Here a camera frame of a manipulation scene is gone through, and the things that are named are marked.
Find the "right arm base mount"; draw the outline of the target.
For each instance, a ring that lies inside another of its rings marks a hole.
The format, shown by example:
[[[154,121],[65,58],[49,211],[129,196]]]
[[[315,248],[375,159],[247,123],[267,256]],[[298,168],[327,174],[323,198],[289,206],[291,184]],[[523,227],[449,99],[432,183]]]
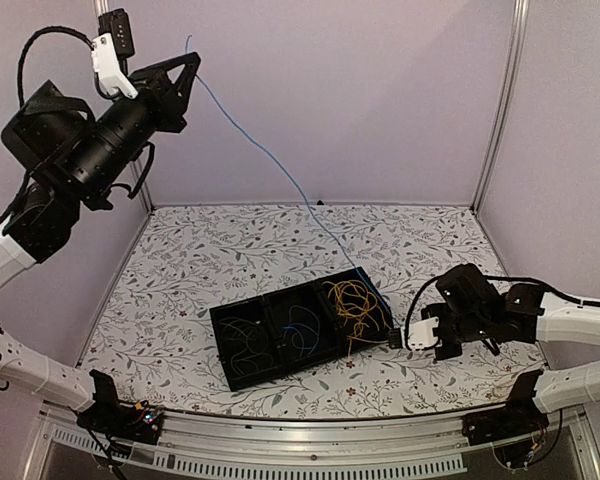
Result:
[[[548,427],[548,415],[532,402],[524,401],[466,414],[461,433],[471,446],[490,444],[501,466],[518,470],[533,463]]]

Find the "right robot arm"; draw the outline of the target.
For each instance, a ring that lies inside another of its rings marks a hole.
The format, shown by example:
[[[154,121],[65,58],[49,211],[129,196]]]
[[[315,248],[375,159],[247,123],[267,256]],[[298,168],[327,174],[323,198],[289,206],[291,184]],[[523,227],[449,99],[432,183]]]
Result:
[[[495,351],[507,342],[572,342],[600,346],[600,299],[577,297],[529,277],[483,274],[461,264],[435,280],[444,302],[432,329],[443,346],[481,341]],[[517,436],[536,410],[548,414],[600,401],[600,360],[562,370],[535,371],[516,380],[497,427]]]

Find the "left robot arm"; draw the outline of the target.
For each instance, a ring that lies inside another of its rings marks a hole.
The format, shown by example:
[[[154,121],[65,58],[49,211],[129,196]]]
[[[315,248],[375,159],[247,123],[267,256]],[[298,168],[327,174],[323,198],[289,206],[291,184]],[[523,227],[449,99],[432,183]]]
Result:
[[[192,52],[133,72],[136,93],[119,97],[100,118],[84,100],[63,95],[51,81],[23,104],[1,139],[32,182],[0,221],[0,289],[67,244],[81,207],[112,209],[108,197],[117,178],[142,151],[155,150],[154,133],[185,128],[200,63]],[[128,412],[110,376],[58,363],[1,326],[0,379],[75,412],[88,411],[108,434],[128,426]]]

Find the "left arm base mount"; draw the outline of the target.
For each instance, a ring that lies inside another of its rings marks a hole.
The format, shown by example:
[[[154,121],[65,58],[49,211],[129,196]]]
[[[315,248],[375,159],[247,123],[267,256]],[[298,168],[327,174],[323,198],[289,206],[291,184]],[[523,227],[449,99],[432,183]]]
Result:
[[[156,445],[164,423],[164,408],[142,401],[134,405],[97,401],[77,413],[77,425],[94,433]]]

